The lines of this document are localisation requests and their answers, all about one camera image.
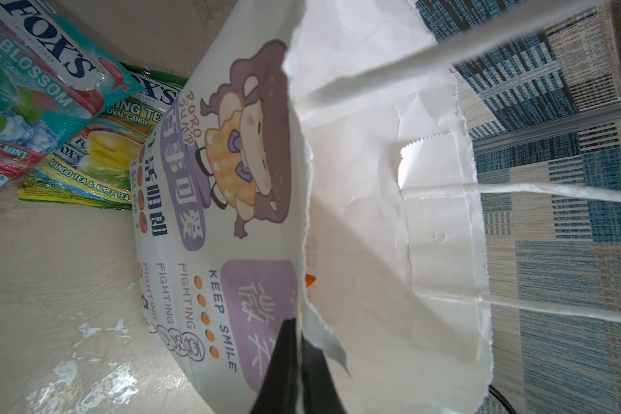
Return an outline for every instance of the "teal candy package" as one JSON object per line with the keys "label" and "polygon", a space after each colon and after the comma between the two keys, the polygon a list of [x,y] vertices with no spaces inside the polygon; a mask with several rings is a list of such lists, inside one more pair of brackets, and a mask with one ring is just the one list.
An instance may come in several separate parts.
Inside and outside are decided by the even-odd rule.
{"label": "teal candy package", "polygon": [[0,0],[0,191],[143,88],[43,0]]}

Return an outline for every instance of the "patterned rug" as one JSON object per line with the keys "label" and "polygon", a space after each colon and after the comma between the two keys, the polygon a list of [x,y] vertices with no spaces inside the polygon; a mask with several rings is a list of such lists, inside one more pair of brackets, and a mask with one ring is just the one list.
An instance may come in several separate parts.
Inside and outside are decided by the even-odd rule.
{"label": "patterned rug", "polygon": [[[419,0],[441,41],[518,1]],[[474,141],[621,101],[621,1],[455,67]],[[479,181],[621,190],[621,119],[477,156]],[[482,196],[491,293],[621,311],[621,203]],[[621,324],[494,306],[493,385],[518,413],[621,413]],[[488,402],[480,412],[489,410]]]}

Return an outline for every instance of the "paper bag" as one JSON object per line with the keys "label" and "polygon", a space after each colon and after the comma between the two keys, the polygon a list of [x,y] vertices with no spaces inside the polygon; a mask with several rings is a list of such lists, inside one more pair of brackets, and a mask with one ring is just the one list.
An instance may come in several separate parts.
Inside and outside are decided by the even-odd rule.
{"label": "paper bag", "polygon": [[132,162],[144,315],[218,414],[249,411],[294,316],[350,413],[480,405],[479,196],[401,192],[475,182],[452,74],[296,105],[434,41],[405,0],[241,0]]}

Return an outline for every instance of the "cartoon girl illustration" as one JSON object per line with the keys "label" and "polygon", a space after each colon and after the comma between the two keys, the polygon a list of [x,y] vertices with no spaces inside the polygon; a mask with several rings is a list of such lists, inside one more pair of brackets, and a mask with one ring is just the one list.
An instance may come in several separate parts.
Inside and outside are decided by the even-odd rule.
{"label": "cartoon girl illustration", "polygon": [[290,206],[287,78],[281,69],[286,50],[282,41],[272,40],[252,58],[236,60],[230,83],[219,86],[208,103],[200,101],[200,114],[216,115],[218,128],[207,129],[196,160],[216,180],[215,203],[236,210],[234,235],[239,238],[247,236],[244,225],[252,219],[282,223]]}

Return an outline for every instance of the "concrete floor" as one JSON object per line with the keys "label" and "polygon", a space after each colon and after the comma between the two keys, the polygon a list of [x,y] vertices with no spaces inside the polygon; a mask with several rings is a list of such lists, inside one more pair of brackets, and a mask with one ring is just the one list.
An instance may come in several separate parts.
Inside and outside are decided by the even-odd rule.
{"label": "concrete floor", "polygon": [[[192,73],[232,0],[47,0],[124,62]],[[211,413],[141,313],[130,211],[0,196],[0,413]]]}

